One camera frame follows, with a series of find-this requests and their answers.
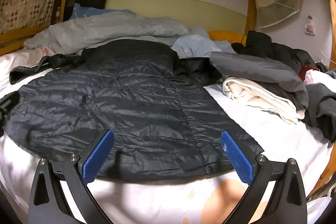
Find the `white printed bed sheet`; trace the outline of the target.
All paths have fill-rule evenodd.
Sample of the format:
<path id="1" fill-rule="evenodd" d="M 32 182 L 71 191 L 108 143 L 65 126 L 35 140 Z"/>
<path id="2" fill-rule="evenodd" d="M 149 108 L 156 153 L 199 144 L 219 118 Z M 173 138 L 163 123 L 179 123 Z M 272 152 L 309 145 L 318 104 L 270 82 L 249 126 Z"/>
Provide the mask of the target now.
<path id="1" fill-rule="evenodd" d="M 19 89 L 30 81 L 50 71 L 79 64 L 81 60 L 80 55 L 68 65 L 58 65 L 11 84 L 13 69 L 37 68 L 50 50 L 39 48 L 26 53 L 26 59 L 21 59 L 19 52 L 1 57 L 1 96 L 19 96 Z M 217 84 L 206 87 L 206 91 L 231 119 L 257 141 L 262 148 L 260 154 L 271 161 L 295 159 L 305 192 L 313 189 L 332 151 L 332 143 L 319 128 L 303 122 L 288 124 L 274 114 L 234 101 L 225 96 Z M 1 183 L 24 212 L 24 223 L 29 222 L 30 192 L 41 158 L 17 145 L 6 133 L 1 137 Z M 88 188 L 114 223 L 222 223 L 238 204 L 248 184 L 241 182 L 231 167 L 207 176 L 158 181 L 124 181 L 98 173 Z"/>

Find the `grey folded garment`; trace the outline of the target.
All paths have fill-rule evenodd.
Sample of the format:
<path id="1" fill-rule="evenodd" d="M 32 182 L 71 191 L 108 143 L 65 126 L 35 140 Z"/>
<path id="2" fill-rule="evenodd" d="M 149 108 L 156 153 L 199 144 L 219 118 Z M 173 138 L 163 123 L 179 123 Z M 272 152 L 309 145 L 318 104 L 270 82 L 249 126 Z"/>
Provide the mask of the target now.
<path id="1" fill-rule="evenodd" d="M 223 75 L 254 81 L 277 96 L 289 99 L 297 110 L 306 110 L 305 84 L 291 67 L 272 59 L 228 52 L 212 52 L 210 62 Z"/>

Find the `grey-green floral duvet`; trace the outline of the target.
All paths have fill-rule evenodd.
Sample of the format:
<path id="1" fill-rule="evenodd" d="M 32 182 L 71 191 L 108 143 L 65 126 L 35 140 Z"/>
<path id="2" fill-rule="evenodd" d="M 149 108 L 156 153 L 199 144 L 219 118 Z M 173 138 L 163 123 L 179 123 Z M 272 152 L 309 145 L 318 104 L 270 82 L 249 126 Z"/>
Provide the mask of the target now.
<path id="1" fill-rule="evenodd" d="M 166 44 L 179 57 L 209 57 L 211 52 L 234 50 L 226 40 L 215 43 L 204 28 L 189 28 L 168 17 L 148 18 L 116 11 L 71 19 L 50 26 L 24 42 L 24 48 L 48 48 L 68 55 L 84 48 L 120 39 L 148 40 Z"/>

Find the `orange pillow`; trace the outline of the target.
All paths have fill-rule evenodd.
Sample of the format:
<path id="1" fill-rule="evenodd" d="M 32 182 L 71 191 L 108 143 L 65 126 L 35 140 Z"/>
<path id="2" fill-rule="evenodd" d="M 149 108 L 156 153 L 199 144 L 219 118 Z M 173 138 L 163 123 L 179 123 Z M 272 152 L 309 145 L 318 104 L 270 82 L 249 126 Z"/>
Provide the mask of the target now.
<path id="1" fill-rule="evenodd" d="M 227 41 L 231 44 L 240 43 L 242 45 L 246 44 L 247 37 L 243 34 L 236 32 L 225 31 L 225 30 L 214 30 L 209 32 L 209 37 L 213 41 Z"/>

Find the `blue pillow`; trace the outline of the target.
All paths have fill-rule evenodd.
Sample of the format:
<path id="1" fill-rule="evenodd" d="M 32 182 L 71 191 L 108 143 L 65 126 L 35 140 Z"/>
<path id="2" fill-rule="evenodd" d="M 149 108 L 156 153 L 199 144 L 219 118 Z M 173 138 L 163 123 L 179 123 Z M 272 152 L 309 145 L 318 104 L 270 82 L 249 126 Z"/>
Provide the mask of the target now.
<path id="1" fill-rule="evenodd" d="M 70 19 L 77 19 L 77 18 L 86 18 L 93 15 L 102 15 L 110 12 L 125 12 L 131 15 L 135 15 L 134 12 L 123 9 L 123 10 L 116 10 L 116 9 L 97 9 L 94 7 L 82 7 L 78 3 L 76 3 L 73 7 L 73 12 Z"/>

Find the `wall hook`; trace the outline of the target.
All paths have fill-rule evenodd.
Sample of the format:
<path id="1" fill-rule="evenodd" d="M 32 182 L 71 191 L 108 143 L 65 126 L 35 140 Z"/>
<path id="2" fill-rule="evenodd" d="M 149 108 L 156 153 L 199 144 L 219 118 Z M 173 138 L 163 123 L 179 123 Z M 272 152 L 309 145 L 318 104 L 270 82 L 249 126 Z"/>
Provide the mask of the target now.
<path id="1" fill-rule="evenodd" d="M 307 16 L 307 23 L 305 25 L 305 33 L 310 36 L 315 36 L 314 27 L 313 27 L 313 18 L 311 15 Z"/>

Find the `checkered curtain cloth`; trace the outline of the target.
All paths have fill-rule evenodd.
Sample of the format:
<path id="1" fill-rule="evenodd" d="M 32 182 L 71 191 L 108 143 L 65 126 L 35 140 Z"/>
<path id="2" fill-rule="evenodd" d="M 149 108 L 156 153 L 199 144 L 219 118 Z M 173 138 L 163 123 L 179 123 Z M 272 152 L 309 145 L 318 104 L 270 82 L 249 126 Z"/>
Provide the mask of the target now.
<path id="1" fill-rule="evenodd" d="M 49 25 L 54 1 L 1 0 L 1 33 Z"/>

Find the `dark grey garment right edge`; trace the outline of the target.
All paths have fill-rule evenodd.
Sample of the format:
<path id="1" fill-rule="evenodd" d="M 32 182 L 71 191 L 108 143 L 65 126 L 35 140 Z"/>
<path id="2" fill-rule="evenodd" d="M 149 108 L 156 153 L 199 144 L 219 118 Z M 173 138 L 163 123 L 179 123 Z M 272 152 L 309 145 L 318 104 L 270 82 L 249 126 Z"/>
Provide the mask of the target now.
<path id="1" fill-rule="evenodd" d="M 335 142 L 335 93 L 324 84 L 310 84 L 306 88 L 309 106 L 305 111 L 303 122 L 310 127 L 320 128 L 327 140 Z"/>

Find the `red object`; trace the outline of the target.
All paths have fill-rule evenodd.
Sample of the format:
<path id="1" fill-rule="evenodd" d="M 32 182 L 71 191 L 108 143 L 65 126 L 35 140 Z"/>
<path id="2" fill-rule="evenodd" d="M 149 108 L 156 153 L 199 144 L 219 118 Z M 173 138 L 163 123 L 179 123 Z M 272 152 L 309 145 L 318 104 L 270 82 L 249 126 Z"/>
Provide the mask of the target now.
<path id="1" fill-rule="evenodd" d="M 312 67 L 312 66 L 310 66 L 310 65 L 304 65 L 304 66 L 302 67 L 302 69 L 300 70 L 300 72 L 299 72 L 299 78 L 300 78 L 302 81 L 305 80 L 305 75 L 306 75 L 307 71 L 309 71 L 309 70 L 320 71 L 320 70 L 319 70 L 318 68 L 316 68 L 316 67 Z"/>

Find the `black down puffer jacket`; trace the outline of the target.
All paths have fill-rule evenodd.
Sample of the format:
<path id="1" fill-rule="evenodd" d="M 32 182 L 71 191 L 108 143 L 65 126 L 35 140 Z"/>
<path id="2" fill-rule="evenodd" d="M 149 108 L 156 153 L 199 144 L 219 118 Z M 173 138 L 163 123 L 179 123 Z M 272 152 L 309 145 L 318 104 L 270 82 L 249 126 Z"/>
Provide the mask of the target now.
<path id="1" fill-rule="evenodd" d="M 19 89 L 3 127 L 17 145 L 62 161 L 111 130 L 114 146 L 99 174 L 124 181 L 230 170 L 224 131 L 262 152 L 206 91 L 221 78 L 208 58 L 180 59 L 161 43 L 120 40 L 84 50 L 80 59 Z"/>

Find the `wooden bunk bed frame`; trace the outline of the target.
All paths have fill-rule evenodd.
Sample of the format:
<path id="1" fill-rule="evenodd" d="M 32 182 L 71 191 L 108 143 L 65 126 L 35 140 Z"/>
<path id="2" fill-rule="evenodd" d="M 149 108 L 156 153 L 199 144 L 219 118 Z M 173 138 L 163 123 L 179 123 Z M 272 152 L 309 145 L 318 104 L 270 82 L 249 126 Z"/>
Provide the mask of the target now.
<path id="1" fill-rule="evenodd" d="M 65 3 L 66 0 L 54 1 L 50 24 L 55 22 L 57 12 L 64 14 Z M 255 0 L 106 0 L 105 8 L 127 9 L 139 16 L 168 16 L 190 28 L 204 28 L 207 35 L 214 30 L 244 34 L 254 27 L 257 14 Z M 313 18 L 315 36 L 305 33 L 308 15 Z M 9 32 L 17 33 L 30 28 Z M 315 53 L 318 48 L 325 49 L 331 41 L 331 17 L 327 0 L 303 0 L 298 14 L 278 27 L 270 28 L 268 33 L 273 35 L 276 42 L 299 47 L 310 53 Z"/>

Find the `black clothes pile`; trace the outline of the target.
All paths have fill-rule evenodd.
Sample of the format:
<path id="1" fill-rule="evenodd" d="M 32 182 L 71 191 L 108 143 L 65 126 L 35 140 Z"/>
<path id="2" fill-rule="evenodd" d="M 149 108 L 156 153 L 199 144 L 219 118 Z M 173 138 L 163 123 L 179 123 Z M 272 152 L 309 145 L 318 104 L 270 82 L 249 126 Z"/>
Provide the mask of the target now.
<path id="1" fill-rule="evenodd" d="M 297 74 L 304 66 L 321 70 L 307 51 L 272 42 L 271 37 L 262 32 L 249 31 L 245 45 L 232 43 L 232 48 L 238 54 L 280 61 L 288 65 Z"/>

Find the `cream folded garment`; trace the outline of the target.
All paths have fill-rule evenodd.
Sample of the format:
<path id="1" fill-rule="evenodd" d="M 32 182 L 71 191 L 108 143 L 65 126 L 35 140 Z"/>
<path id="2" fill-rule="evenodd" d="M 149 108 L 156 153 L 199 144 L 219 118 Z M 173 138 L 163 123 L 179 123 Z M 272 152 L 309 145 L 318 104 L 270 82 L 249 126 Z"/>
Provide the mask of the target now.
<path id="1" fill-rule="evenodd" d="M 248 79 L 229 77 L 223 82 L 223 93 L 234 101 L 278 115 L 288 124 L 297 124 L 305 116 L 291 100 L 278 96 Z"/>

